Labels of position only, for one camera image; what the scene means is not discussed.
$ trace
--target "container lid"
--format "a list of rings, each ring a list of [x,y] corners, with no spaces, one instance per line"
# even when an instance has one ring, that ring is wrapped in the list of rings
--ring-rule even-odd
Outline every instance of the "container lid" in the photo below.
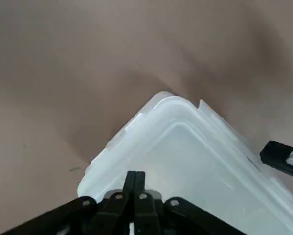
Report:
[[[163,200],[183,197],[248,235],[293,235],[293,196],[203,101],[155,95],[92,161],[78,195],[100,201],[129,170],[145,171]]]

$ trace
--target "black clip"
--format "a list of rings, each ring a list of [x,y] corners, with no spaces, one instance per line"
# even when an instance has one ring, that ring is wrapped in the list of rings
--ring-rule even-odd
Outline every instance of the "black clip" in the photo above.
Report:
[[[269,141],[259,155],[264,164],[293,176],[293,166],[286,161],[292,152],[291,146]]]

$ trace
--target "floor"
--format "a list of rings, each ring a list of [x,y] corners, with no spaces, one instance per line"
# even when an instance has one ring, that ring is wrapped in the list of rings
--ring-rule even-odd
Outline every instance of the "floor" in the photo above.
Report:
[[[204,99],[255,151],[293,145],[293,0],[0,0],[0,232],[75,198],[162,90]]]

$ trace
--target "translucent lid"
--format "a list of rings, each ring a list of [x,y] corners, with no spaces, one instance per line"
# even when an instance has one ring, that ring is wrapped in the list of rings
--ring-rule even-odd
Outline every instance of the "translucent lid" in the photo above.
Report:
[[[293,235],[293,196],[203,101],[154,96],[92,161],[78,195],[100,201],[128,170],[145,171],[163,200],[183,197],[248,235]]]

